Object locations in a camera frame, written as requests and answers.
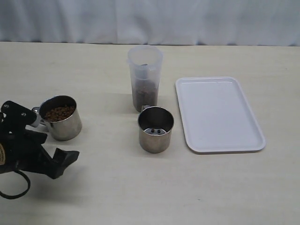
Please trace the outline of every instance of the black cable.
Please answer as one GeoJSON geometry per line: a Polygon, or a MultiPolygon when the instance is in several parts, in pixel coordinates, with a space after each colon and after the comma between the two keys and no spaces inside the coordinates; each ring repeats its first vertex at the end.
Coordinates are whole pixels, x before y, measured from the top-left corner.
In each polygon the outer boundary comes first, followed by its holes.
{"type": "Polygon", "coordinates": [[[22,177],[24,177],[24,179],[27,181],[27,189],[18,195],[6,195],[0,191],[0,196],[3,198],[9,199],[9,200],[17,199],[17,198],[24,196],[29,191],[30,185],[31,185],[30,179],[28,178],[28,176],[26,174],[24,174],[23,172],[21,172],[19,170],[14,170],[14,172],[21,175],[22,177]]]}

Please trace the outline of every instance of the kibble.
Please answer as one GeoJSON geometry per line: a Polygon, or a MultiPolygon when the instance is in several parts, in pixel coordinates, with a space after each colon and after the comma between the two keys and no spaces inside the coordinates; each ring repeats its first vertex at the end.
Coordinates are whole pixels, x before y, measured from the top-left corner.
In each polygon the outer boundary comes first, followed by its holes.
{"type": "Polygon", "coordinates": [[[49,122],[58,122],[70,117],[75,111],[74,106],[60,106],[48,111],[45,119],[49,122]]]}

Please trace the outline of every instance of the plastic tray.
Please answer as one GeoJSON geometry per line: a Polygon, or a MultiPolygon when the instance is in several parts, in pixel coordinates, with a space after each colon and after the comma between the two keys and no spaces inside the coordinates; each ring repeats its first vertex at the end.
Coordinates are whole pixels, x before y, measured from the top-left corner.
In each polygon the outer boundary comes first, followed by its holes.
{"type": "Polygon", "coordinates": [[[190,77],[176,82],[187,145],[195,153],[252,152],[266,145],[237,80],[190,77]]]}

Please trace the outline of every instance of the stainless steel cup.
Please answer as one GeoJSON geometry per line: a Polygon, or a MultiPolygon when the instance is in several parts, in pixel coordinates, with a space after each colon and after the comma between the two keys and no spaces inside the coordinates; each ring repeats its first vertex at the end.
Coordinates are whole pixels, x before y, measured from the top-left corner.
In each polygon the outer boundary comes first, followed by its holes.
{"type": "Polygon", "coordinates": [[[160,153],[170,145],[174,125],[172,114],[157,106],[144,106],[138,117],[141,147],[150,153],[160,153]]]}
{"type": "Polygon", "coordinates": [[[32,110],[38,113],[41,117],[40,123],[47,126],[50,134],[57,141],[70,140],[76,137],[82,129],[82,123],[77,110],[77,103],[69,96],[55,96],[45,101],[40,107],[34,107],[32,110]],[[57,122],[49,122],[45,119],[45,115],[48,111],[65,105],[75,107],[75,111],[71,116],[57,122]]]}

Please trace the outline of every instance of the cup handle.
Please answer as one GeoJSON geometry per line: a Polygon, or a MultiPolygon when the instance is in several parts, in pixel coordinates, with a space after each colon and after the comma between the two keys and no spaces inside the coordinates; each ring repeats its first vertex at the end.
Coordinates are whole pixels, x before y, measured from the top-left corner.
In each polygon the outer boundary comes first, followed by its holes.
{"type": "Polygon", "coordinates": [[[33,111],[34,113],[36,113],[37,119],[30,126],[32,126],[34,128],[37,128],[40,124],[46,125],[45,122],[44,122],[44,120],[42,119],[42,117],[39,115],[39,107],[33,107],[31,111],[33,111]]]}
{"type": "Polygon", "coordinates": [[[142,105],[142,110],[141,110],[141,112],[144,111],[145,109],[149,108],[149,107],[150,107],[150,105],[142,105]]]}

